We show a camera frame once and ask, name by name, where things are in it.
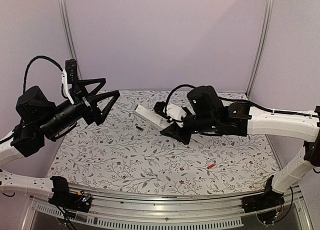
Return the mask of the white battery cover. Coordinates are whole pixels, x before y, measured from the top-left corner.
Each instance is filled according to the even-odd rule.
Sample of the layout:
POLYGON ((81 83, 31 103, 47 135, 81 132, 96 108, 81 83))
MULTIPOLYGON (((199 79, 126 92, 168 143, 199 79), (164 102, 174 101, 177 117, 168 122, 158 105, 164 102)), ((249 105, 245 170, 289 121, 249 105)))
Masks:
POLYGON ((206 140, 201 135, 192 135, 191 139, 201 145, 206 143, 206 140))

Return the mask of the white remote control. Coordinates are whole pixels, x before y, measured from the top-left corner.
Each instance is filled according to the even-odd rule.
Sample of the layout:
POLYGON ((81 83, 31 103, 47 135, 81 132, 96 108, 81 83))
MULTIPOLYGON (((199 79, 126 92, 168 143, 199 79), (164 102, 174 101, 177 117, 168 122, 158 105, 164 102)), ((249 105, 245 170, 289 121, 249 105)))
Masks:
POLYGON ((171 125, 171 123, 167 122, 165 118, 156 114, 154 111, 145 108, 144 106, 138 104, 133 113, 139 118, 147 121, 148 123, 154 125, 160 130, 163 130, 171 125))

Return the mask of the red battery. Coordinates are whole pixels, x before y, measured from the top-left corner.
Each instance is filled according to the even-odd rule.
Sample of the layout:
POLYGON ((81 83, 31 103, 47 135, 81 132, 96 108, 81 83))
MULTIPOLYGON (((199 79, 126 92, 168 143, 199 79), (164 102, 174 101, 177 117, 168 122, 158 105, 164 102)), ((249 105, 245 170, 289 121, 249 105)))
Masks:
POLYGON ((216 166, 216 163, 214 162, 213 164, 209 165, 209 166, 207 167, 207 169, 211 169, 211 168, 213 168, 213 167, 215 167, 215 166, 216 166))

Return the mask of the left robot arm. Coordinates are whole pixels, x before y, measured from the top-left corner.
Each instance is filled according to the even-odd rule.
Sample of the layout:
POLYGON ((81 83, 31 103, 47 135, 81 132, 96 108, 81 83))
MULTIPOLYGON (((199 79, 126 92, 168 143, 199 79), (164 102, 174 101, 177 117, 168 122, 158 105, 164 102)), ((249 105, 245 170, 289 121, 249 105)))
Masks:
MULTIPOLYGON (((16 111, 20 123, 0 141, 0 164, 27 158, 45 145, 71 132, 80 119, 97 126, 104 123, 113 105, 120 97, 118 90, 100 93, 104 78, 75 80, 64 83, 67 99, 59 105, 49 101, 38 86, 26 90, 17 100, 16 111)), ((77 193, 70 192, 68 181, 61 176, 28 177, 7 171, 0 172, 1 192, 25 192, 57 200, 63 207, 70 207, 77 193)))

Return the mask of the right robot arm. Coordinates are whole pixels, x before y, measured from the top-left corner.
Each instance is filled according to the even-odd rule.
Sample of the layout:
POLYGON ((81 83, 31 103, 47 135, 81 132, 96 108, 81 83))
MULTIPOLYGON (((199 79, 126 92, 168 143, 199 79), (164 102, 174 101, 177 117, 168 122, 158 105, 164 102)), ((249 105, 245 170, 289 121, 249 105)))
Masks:
POLYGON ((271 175, 259 196, 262 208, 269 208, 306 173, 320 165, 320 108, 309 112, 269 109, 249 100, 232 99, 225 106, 213 86, 192 86, 186 95, 193 111, 170 104, 170 97, 157 102, 156 114, 170 124, 160 133, 185 145, 193 134, 206 136, 276 135, 303 140, 297 155, 271 175))

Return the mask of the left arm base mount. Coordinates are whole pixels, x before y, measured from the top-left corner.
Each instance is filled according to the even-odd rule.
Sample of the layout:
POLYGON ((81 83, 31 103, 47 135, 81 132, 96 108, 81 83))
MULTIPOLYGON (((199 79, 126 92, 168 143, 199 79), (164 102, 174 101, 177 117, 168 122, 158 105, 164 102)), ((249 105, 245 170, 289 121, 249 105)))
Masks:
POLYGON ((70 192, 67 180, 61 176, 52 176, 50 180, 53 183, 53 196, 48 199, 51 205, 83 213, 89 212, 92 204, 92 195, 89 192, 70 192))

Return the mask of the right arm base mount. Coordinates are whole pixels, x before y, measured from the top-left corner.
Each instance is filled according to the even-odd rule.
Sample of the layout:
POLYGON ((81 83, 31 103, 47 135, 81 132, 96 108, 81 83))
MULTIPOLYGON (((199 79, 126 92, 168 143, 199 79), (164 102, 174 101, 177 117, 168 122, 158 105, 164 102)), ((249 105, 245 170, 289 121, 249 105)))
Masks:
POLYGON ((273 178, 274 176, 272 175, 267 179, 263 193, 246 196, 241 199, 241 207, 244 209, 245 213, 273 208, 273 210, 259 213, 257 215, 258 220, 265 225, 271 225, 276 222, 280 214, 280 210, 276 210, 275 207, 280 207, 280 209, 282 209, 283 204, 285 203, 284 194, 273 191, 273 178))

